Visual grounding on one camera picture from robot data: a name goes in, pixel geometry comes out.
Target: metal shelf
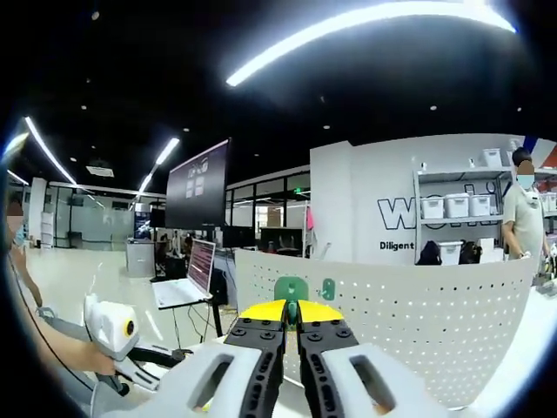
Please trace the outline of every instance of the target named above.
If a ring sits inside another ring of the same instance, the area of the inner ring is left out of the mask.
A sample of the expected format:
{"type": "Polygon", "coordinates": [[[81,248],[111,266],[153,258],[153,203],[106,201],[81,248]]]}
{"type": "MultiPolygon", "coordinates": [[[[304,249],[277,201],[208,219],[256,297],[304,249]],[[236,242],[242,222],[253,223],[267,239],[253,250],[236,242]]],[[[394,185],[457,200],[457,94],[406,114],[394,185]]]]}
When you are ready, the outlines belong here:
{"type": "Polygon", "coordinates": [[[535,172],[537,180],[546,181],[555,179],[557,180],[557,169],[555,168],[538,168],[535,172]]]}
{"type": "Polygon", "coordinates": [[[471,224],[473,222],[500,222],[503,215],[470,216],[467,218],[420,219],[421,225],[471,224]]]}
{"type": "Polygon", "coordinates": [[[418,175],[419,183],[424,185],[428,183],[452,183],[455,181],[510,179],[512,169],[511,167],[475,167],[455,171],[417,171],[416,174],[418,175]]]}

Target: white storage box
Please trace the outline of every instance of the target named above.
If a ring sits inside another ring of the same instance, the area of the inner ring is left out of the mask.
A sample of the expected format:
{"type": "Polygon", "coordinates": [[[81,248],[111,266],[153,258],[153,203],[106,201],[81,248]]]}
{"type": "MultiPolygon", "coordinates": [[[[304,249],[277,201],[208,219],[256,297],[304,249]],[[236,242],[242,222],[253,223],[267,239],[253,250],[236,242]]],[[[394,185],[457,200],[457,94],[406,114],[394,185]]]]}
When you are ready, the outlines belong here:
{"type": "Polygon", "coordinates": [[[495,239],[494,238],[480,238],[477,242],[478,246],[481,246],[481,250],[483,253],[491,253],[495,248],[495,239]]]}
{"type": "Polygon", "coordinates": [[[555,212],[557,211],[557,193],[547,192],[541,194],[543,196],[541,204],[543,205],[543,210],[545,212],[555,212]]]}
{"type": "Polygon", "coordinates": [[[501,152],[499,148],[491,148],[483,150],[481,153],[481,160],[489,168],[501,168],[503,161],[501,160],[501,152]]]}
{"type": "Polygon", "coordinates": [[[489,216],[491,212],[491,196],[477,194],[470,196],[470,216],[489,216]]]}
{"type": "Polygon", "coordinates": [[[494,248],[491,251],[483,252],[480,258],[480,264],[486,263],[500,263],[505,261],[505,254],[503,248],[494,248]]]}
{"type": "Polygon", "coordinates": [[[437,245],[441,251],[442,266],[456,266],[459,264],[462,241],[439,242],[437,245]]]}
{"type": "Polygon", "coordinates": [[[443,219],[443,198],[422,198],[421,211],[423,219],[443,219]]]}
{"type": "Polygon", "coordinates": [[[447,194],[445,196],[446,216],[448,218],[467,218],[470,196],[466,193],[447,194]]]}

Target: screw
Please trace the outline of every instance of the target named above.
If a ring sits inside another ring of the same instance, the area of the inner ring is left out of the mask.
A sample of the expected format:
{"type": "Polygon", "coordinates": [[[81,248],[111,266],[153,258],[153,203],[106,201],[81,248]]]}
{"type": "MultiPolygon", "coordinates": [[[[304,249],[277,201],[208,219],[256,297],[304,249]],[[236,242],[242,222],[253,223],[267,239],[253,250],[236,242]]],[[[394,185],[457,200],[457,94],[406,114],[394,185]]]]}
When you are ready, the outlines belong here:
{"type": "Polygon", "coordinates": [[[273,334],[273,333],[261,333],[260,337],[263,340],[272,340],[273,338],[275,338],[275,334],[273,334]]]}
{"type": "Polygon", "coordinates": [[[234,335],[236,337],[241,337],[241,336],[245,335],[245,330],[242,329],[242,328],[232,329],[232,335],[234,335]]]}
{"type": "Polygon", "coordinates": [[[307,336],[309,341],[317,342],[323,340],[323,337],[319,334],[310,334],[307,336]]]}
{"type": "Polygon", "coordinates": [[[349,337],[352,333],[350,331],[348,331],[347,329],[341,329],[339,331],[337,331],[337,336],[340,338],[346,338],[349,337]]]}

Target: glass wall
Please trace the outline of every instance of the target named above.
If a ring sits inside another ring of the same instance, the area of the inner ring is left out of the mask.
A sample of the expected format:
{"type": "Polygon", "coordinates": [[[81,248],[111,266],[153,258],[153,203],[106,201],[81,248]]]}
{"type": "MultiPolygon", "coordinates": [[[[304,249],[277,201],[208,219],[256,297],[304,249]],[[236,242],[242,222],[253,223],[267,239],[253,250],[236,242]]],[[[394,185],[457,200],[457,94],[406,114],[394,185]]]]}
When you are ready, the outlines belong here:
{"type": "MultiPolygon", "coordinates": [[[[128,210],[133,198],[118,193],[48,187],[44,211],[54,213],[54,245],[124,251],[126,240],[134,232],[134,212],[128,210]]],[[[164,199],[143,196],[141,202],[159,206],[164,199]]]]}
{"type": "MultiPolygon", "coordinates": [[[[226,224],[252,226],[257,238],[266,226],[302,228],[305,202],[311,196],[309,178],[309,172],[305,172],[228,190],[226,224]]],[[[21,194],[27,225],[30,187],[10,184],[10,189],[21,194]]],[[[134,232],[134,212],[128,210],[133,198],[133,195],[47,187],[44,211],[54,213],[54,245],[123,251],[127,238],[134,232]]],[[[161,198],[143,196],[139,201],[164,208],[161,198]]]]}

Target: white perforated panel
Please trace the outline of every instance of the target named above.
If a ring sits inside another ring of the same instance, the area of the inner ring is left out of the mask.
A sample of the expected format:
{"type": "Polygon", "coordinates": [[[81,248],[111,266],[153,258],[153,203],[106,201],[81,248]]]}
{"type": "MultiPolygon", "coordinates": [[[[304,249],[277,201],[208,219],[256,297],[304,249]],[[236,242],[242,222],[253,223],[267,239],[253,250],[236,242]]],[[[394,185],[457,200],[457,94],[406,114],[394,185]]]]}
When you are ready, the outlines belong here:
{"type": "MultiPolygon", "coordinates": [[[[359,342],[371,342],[415,371],[448,408],[469,405],[513,340],[527,302],[531,260],[466,266],[362,266],[236,252],[238,308],[273,300],[274,284],[298,276],[310,300],[337,308],[359,342]],[[324,279],[336,283],[324,300],[324,279]]],[[[295,334],[285,377],[299,382],[295,334]]]]}

